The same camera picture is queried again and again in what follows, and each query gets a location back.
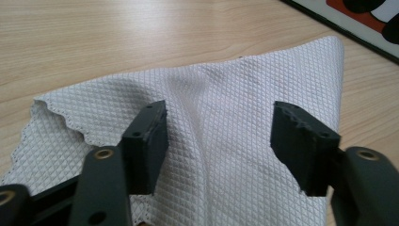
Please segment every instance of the screw hole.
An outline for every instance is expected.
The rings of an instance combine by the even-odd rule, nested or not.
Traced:
[[[12,198],[14,198],[14,196],[15,196],[15,191],[12,191],[12,190],[6,190],[6,191],[0,192],[0,206],[11,201]]]
[[[90,216],[88,223],[91,225],[101,224],[106,219],[105,212],[97,212]]]
[[[104,149],[104,150],[99,150],[94,154],[94,157],[97,159],[105,159],[110,157],[112,154],[114,154],[114,151],[109,150],[109,149]]]
[[[360,150],[357,152],[357,154],[361,158],[371,160],[371,161],[377,161],[379,159],[377,155],[375,155],[374,153],[371,153],[369,151],[366,151],[366,150]]]

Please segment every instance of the wooden table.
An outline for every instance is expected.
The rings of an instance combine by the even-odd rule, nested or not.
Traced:
[[[398,65],[280,1],[3,0],[0,174],[34,96],[111,73],[258,55],[328,35],[345,47],[342,148],[367,146],[399,168]]]

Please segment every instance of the white cloth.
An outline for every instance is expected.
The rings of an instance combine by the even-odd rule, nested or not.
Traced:
[[[135,224],[325,225],[270,148],[273,103],[338,129],[343,46],[334,37],[222,63],[94,79],[35,98],[2,185],[33,194],[80,172],[93,146],[116,145],[139,109],[166,100],[169,149],[153,196],[132,196]]]

